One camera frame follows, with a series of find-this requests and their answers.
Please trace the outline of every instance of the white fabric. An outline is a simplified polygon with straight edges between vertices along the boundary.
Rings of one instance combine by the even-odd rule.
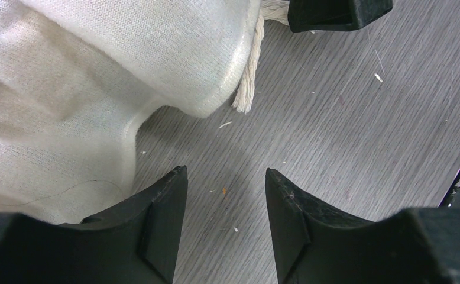
[[[0,0],[0,211],[79,222],[130,196],[162,105],[236,88],[259,0]]]

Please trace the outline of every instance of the gray laminate floor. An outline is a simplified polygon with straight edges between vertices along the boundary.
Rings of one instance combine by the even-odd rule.
[[[460,0],[394,0],[351,33],[267,22],[262,50],[249,114],[163,108],[138,133],[138,189],[188,166],[176,283],[277,283],[268,167],[370,220],[437,206],[460,168]]]

